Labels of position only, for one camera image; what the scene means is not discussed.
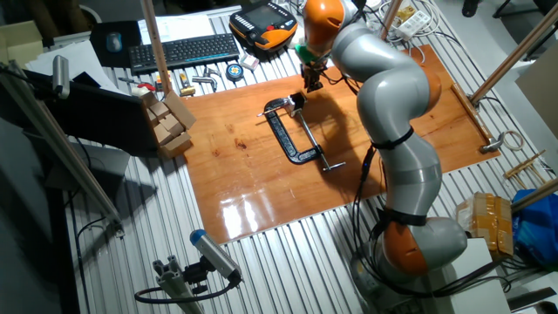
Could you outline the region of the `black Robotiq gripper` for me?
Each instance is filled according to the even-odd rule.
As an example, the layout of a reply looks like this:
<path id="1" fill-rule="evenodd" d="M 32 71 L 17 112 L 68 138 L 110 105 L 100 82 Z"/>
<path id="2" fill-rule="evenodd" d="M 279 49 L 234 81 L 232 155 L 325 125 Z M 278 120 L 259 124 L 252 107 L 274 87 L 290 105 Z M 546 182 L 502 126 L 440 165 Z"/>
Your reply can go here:
<path id="1" fill-rule="evenodd" d="M 320 77 L 325 69 L 326 64 L 324 62 L 301 64 L 301 74 L 306 92 L 311 92 L 311 88 L 316 91 L 323 87 Z"/>

